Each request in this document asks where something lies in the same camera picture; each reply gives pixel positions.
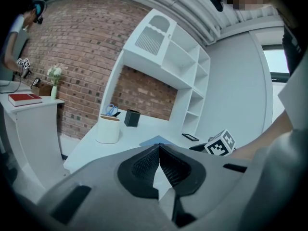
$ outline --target wooden box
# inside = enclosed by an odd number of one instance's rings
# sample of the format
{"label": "wooden box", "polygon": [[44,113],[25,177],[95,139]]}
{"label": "wooden box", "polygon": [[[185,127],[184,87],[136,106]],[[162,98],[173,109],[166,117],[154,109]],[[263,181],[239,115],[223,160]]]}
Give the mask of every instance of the wooden box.
{"label": "wooden box", "polygon": [[38,96],[50,96],[52,90],[52,85],[46,84],[46,83],[38,83],[38,86],[33,86],[31,91],[35,95]]}

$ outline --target white sleeve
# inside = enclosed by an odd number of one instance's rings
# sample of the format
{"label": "white sleeve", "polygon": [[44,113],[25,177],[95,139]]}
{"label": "white sleeve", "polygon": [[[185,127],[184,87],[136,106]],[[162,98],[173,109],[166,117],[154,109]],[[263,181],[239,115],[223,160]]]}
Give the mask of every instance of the white sleeve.
{"label": "white sleeve", "polygon": [[19,33],[19,31],[23,28],[23,24],[24,24],[24,17],[23,17],[22,14],[20,14],[15,19],[15,21],[14,21],[12,27],[11,27],[10,33],[12,33],[12,32]]}

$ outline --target white table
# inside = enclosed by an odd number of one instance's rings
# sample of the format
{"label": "white table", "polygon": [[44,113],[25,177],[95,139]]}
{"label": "white table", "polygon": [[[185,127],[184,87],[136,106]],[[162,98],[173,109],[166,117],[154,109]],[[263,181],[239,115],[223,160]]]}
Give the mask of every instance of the white table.
{"label": "white table", "polygon": [[194,145],[205,143],[202,140],[190,141],[180,133],[175,132],[175,129],[170,126],[168,121],[149,116],[141,115],[137,128],[126,127],[124,124],[126,111],[120,111],[121,114],[118,116],[121,120],[119,141],[115,144],[98,143],[95,140],[95,125],[66,159],[64,163],[66,169],[73,173],[95,159],[140,147],[140,143],[152,139],[157,135],[160,135],[177,146],[187,149]]}
{"label": "white table", "polygon": [[[19,82],[11,82],[7,87],[0,87],[0,92],[14,91],[18,85]],[[16,93],[31,93],[31,90],[21,83]],[[14,107],[5,93],[0,94],[0,103],[4,119],[2,141],[8,140],[27,178],[49,189],[69,173],[63,167],[56,122],[57,104],[64,101],[42,97],[42,103]]]}

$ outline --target book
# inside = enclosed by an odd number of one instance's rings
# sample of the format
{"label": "book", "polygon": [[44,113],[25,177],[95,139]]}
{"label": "book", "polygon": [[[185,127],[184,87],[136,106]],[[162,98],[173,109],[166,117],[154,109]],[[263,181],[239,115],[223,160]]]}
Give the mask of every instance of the book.
{"label": "book", "polygon": [[34,103],[41,103],[42,98],[38,95],[27,93],[27,94],[10,94],[9,101],[14,107],[29,105]]}

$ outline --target black box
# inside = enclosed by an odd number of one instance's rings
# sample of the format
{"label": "black box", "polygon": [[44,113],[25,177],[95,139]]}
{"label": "black box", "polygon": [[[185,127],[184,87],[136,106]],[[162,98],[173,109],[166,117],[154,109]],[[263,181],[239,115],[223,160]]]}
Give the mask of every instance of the black box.
{"label": "black box", "polygon": [[127,110],[124,123],[127,127],[137,127],[140,113],[135,110]]}

